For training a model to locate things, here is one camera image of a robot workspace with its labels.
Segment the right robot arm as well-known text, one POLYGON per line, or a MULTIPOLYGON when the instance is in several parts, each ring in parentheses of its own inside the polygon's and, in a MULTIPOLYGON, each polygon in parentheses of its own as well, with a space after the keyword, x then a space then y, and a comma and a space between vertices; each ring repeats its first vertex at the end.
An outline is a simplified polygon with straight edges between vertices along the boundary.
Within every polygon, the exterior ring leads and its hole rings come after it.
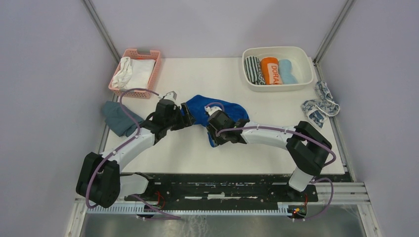
POLYGON ((331 143, 310 123, 300 121, 296 126, 269 126, 239 119, 233 121, 221 108, 206 107, 207 130, 213 143, 262 144, 286 150, 291 155, 296 168, 293 171, 286 197, 299 201, 305 196, 305 189, 322 169, 329 165, 328 156, 333 159, 331 143))

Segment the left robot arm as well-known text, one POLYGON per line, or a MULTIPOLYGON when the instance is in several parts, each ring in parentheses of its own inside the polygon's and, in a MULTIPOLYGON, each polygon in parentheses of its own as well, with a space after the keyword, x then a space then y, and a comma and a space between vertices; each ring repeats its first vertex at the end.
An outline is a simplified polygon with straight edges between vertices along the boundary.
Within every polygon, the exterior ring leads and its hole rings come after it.
POLYGON ((122 197, 138 195, 149 201, 155 196, 153 178, 141 173, 122 175, 122 170, 140 153, 157 144, 168 131, 192 126, 195 119, 186 103, 180 106, 173 100, 161 99, 151 119, 140 123, 140 128, 115 149, 102 154, 85 156, 76 185, 76 193, 85 197, 88 207, 108 208, 122 197))

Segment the light blue towel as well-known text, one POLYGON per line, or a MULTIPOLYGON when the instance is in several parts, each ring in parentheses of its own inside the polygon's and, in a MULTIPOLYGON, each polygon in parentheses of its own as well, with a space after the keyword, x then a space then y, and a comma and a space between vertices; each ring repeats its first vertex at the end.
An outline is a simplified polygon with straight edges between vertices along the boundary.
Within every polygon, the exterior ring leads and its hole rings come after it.
POLYGON ((279 60, 279 72, 283 84, 298 84, 297 79, 292 74, 292 69, 292 63, 290 60, 279 60))

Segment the dark blue towel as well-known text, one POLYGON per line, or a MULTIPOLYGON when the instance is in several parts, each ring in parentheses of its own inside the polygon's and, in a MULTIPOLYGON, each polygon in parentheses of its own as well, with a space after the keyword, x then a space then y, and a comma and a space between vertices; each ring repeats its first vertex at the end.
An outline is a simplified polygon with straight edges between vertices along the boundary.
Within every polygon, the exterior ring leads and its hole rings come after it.
POLYGON ((214 127, 216 130, 220 131, 227 128, 233 128, 237 123, 241 126, 244 125, 244 122, 249 122, 249 115, 247 111, 239 104, 226 102, 223 100, 213 99, 204 97, 202 95, 196 95, 186 102, 189 110, 196 119, 195 124, 204 126, 207 128, 207 125, 210 124, 208 121, 210 117, 206 115, 204 107, 206 106, 219 106, 223 105, 224 116, 223 119, 227 119, 227 122, 222 122, 220 125, 214 127))

